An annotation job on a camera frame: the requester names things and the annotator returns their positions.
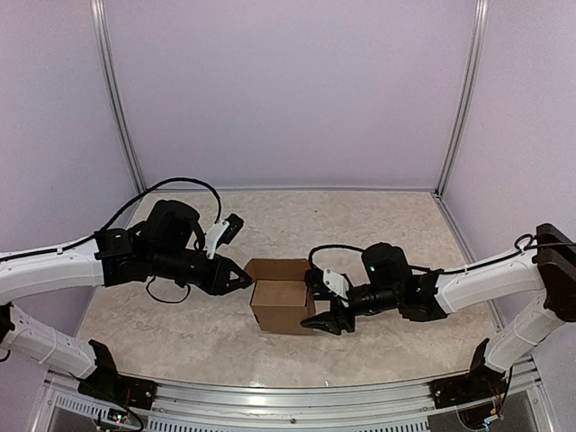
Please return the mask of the right aluminium frame post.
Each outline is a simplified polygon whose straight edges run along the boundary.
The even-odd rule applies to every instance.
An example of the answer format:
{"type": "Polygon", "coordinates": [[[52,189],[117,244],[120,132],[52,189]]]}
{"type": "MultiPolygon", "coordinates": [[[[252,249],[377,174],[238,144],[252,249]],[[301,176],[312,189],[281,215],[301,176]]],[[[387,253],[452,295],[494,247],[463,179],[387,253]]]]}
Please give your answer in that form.
{"type": "Polygon", "coordinates": [[[463,84],[449,136],[448,147],[436,183],[435,193],[439,201],[445,197],[451,175],[454,172],[457,154],[462,143],[465,125],[472,104],[477,69],[482,57],[482,45],[486,31],[489,4],[490,2],[487,0],[477,0],[475,2],[472,37],[463,74],[463,84]]]}

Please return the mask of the left aluminium frame post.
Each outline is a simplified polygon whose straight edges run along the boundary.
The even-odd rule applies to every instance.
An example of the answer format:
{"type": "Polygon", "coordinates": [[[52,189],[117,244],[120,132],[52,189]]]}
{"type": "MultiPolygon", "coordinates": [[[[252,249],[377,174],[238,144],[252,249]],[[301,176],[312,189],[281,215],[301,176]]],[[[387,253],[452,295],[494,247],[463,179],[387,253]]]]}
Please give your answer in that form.
{"type": "Polygon", "coordinates": [[[122,102],[122,95],[117,81],[112,44],[107,25],[105,1],[91,0],[90,11],[94,25],[95,40],[103,70],[103,79],[112,110],[112,117],[118,131],[122,152],[126,158],[130,179],[135,190],[138,193],[141,193],[146,189],[146,182],[140,167],[136,149],[132,142],[131,132],[122,102]]]}

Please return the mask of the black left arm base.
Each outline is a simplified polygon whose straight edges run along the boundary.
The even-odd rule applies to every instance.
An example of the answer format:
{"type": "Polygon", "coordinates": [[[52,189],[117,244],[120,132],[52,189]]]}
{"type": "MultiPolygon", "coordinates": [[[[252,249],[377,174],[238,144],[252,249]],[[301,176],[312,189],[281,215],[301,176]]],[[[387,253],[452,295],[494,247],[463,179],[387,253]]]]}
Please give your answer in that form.
{"type": "Polygon", "coordinates": [[[152,380],[120,374],[105,344],[93,339],[88,344],[94,350],[96,368],[86,378],[79,380],[78,391],[121,407],[151,410],[158,384],[152,380]]]}

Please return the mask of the brown cardboard box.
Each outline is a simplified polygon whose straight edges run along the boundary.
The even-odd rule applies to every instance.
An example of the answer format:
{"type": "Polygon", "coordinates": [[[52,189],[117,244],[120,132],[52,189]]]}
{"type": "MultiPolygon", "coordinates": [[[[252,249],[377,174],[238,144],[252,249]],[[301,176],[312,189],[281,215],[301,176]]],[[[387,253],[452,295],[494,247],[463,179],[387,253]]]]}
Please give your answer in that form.
{"type": "Polygon", "coordinates": [[[309,263],[303,258],[252,258],[245,271],[253,278],[250,308],[265,333],[311,336],[301,325],[316,314],[311,289],[305,283],[309,263]]]}

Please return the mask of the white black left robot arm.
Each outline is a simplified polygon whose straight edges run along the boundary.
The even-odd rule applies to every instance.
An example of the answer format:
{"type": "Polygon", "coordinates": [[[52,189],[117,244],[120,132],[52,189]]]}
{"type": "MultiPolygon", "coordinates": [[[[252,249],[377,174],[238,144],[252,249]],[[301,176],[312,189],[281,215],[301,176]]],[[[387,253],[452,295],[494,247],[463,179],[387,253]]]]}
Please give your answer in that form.
{"type": "Polygon", "coordinates": [[[101,229],[74,243],[3,254],[1,348],[89,381],[109,401],[119,399],[126,382],[106,345],[43,324],[15,301],[67,288],[114,287],[150,279],[172,281],[186,290],[197,287],[210,296],[245,289],[252,284],[251,276],[217,253],[243,224],[238,215],[231,214],[204,231],[196,209],[184,202],[161,200],[144,221],[129,229],[101,229]]]}

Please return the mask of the aluminium frame post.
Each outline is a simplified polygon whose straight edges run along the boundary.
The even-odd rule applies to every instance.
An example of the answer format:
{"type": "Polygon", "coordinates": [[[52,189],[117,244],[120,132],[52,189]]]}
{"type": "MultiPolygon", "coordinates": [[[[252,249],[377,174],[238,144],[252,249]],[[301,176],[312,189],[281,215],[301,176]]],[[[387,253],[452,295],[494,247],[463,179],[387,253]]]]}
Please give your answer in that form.
{"type": "Polygon", "coordinates": [[[448,147],[436,183],[435,193],[439,201],[445,197],[451,175],[454,172],[457,154],[462,143],[465,125],[472,104],[477,69],[482,57],[482,45],[486,31],[489,4],[490,2],[487,0],[477,0],[475,2],[472,37],[463,74],[463,84],[449,136],[448,147]]]}
{"type": "Polygon", "coordinates": [[[94,25],[95,40],[103,70],[103,79],[112,110],[112,117],[118,131],[122,152],[126,158],[130,179],[135,190],[138,193],[141,193],[146,189],[146,182],[140,167],[136,149],[132,142],[131,132],[122,102],[122,95],[117,81],[112,44],[107,25],[105,1],[91,0],[90,11],[94,25]]]}

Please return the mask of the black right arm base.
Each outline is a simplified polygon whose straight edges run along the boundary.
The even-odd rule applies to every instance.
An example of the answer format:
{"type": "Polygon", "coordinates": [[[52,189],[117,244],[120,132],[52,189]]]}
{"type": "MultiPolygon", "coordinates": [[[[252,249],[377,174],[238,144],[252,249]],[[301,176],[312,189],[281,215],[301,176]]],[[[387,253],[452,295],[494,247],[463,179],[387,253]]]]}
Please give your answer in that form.
{"type": "Polygon", "coordinates": [[[442,409],[503,395],[507,382],[504,372],[496,372],[485,363],[489,339],[484,339],[475,349],[469,371],[428,384],[435,408],[442,409]]]}

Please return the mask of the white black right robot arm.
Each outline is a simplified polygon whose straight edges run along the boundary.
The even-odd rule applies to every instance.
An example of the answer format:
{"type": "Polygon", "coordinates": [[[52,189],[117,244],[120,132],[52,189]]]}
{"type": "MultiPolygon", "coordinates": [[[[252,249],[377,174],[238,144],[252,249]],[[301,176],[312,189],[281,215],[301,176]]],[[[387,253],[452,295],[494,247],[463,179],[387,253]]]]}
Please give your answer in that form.
{"type": "Polygon", "coordinates": [[[554,225],[537,226],[503,254],[455,269],[412,265],[401,247],[376,243],[360,252],[367,283],[354,286],[335,271],[311,264],[305,283],[328,311],[301,326],[333,335],[352,333],[356,318],[396,310],[429,322],[478,303],[532,292],[533,300],[496,336],[480,343],[460,390],[478,400],[512,365],[551,333],[575,320],[575,244],[554,225]]]}

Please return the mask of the front aluminium frame rail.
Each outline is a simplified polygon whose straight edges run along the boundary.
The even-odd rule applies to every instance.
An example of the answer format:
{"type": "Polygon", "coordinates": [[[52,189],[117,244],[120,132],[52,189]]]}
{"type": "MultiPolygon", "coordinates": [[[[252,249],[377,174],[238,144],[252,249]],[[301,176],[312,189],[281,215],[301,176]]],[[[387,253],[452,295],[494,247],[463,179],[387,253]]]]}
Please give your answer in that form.
{"type": "MultiPolygon", "coordinates": [[[[461,423],[463,406],[437,408],[430,383],[458,373],[379,384],[264,388],[161,380],[150,410],[132,408],[146,431],[432,431],[433,422],[447,420],[444,430],[470,431],[461,423]]],[[[30,431],[135,430],[115,427],[106,418],[114,406],[77,392],[78,382],[49,371],[40,393],[40,407],[30,431]]],[[[560,431],[544,384],[531,357],[513,367],[512,382],[500,420],[489,431],[560,431]]]]}

